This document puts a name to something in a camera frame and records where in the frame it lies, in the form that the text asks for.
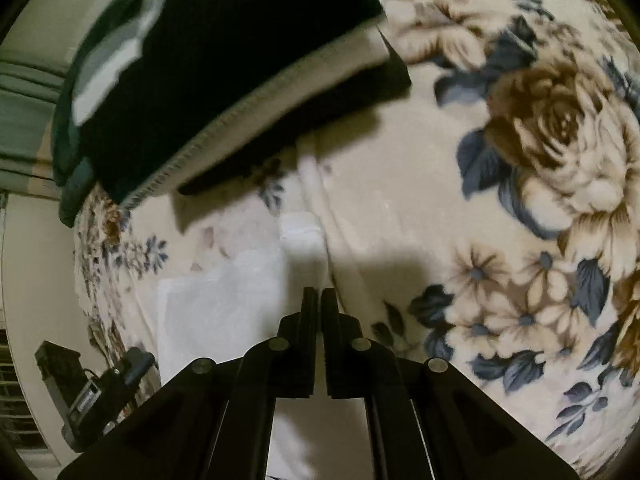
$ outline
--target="bedsheet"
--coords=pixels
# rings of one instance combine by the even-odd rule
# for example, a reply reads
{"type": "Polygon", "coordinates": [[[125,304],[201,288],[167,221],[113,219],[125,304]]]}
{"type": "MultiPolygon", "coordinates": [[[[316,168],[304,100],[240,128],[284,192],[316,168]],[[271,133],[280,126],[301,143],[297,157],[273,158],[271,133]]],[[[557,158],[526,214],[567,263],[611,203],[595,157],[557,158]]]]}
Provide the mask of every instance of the bedsheet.
{"type": "Polygon", "coordinates": [[[382,1],[410,95],[198,196],[95,189],[82,306],[112,360],[153,351],[158,280],[309,210],[367,335],[448,359],[592,478],[640,418],[640,54],[606,0],[382,1]]]}

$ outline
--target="white cloth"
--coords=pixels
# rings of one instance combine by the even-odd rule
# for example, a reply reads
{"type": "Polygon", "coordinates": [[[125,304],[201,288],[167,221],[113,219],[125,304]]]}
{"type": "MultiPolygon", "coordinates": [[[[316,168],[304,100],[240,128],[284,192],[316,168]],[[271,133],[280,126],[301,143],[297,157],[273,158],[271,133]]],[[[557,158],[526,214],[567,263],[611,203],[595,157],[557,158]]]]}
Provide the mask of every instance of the white cloth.
{"type": "MultiPolygon", "coordinates": [[[[316,217],[283,214],[279,225],[276,244],[244,251],[206,273],[160,282],[162,384],[194,359],[228,361],[275,336],[279,320],[300,309],[303,288],[325,284],[326,250],[316,217]]],[[[369,480],[363,403],[327,397],[323,361],[319,352],[312,399],[276,404],[268,474],[287,480],[369,480]]]]}

